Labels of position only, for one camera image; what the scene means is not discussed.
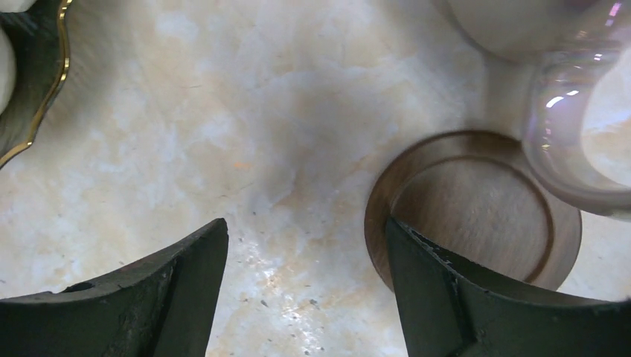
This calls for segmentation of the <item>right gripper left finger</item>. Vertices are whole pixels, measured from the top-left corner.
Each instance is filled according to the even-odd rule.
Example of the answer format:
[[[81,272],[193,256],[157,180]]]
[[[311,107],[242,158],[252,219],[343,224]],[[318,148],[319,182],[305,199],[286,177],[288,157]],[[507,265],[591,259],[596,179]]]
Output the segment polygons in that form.
[[[58,293],[1,301],[3,356],[203,356],[228,254],[215,219],[178,242]]]

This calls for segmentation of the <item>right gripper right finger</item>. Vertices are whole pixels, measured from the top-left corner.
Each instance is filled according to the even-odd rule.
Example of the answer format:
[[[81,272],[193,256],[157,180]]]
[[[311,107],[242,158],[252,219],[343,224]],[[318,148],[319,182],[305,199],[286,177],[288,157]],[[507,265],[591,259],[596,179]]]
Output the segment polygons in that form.
[[[628,356],[630,302],[532,286],[442,248],[396,219],[385,227],[410,356]]]

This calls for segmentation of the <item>dark brown round coaster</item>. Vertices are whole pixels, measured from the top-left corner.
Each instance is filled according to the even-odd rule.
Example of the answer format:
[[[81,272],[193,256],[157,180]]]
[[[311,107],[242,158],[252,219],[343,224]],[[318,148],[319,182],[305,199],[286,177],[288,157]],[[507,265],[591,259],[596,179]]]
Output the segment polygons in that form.
[[[558,289],[580,250],[580,211],[532,175],[517,140],[461,130],[434,135],[398,155],[368,198],[369,257],[391,286],[385,224],[407,224],[442,248],[500,274]]]

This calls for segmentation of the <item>pink mug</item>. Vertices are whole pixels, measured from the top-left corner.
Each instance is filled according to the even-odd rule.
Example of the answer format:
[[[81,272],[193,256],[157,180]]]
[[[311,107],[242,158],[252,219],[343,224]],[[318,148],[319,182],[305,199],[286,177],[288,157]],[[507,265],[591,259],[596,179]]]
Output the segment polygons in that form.
[[[605,176],[581,143],[598,83],[630,46],[628,1],[449,1],[484,50],[529,64],[522,148],[536,178],[561,201],[630,218],[630,186]]]

